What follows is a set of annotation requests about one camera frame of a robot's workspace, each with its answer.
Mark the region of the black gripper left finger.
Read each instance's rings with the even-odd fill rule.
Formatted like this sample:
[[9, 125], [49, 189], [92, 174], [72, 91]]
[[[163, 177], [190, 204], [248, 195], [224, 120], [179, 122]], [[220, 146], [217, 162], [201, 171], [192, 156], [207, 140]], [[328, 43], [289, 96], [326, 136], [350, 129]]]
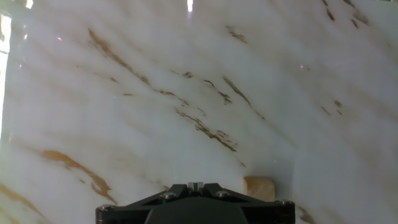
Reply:
[[96, 224], [144, 224], [153, 209], [170, 202], [192, 196], [195, 183], [174, 184], [168, 190], [125, 206], [100, 205], [95, 210]]

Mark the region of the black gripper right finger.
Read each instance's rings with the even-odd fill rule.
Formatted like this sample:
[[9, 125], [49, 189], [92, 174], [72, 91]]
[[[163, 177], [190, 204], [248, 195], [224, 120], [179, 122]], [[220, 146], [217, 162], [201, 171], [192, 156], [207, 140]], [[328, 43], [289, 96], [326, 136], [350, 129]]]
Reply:
[[273, 182], [244, 182], [241, 194], [219, 184], [197, 182], [195, 195], [207, 199], [197, 206], [204, 223], [295, 222], [295, 203], [277, 200]]

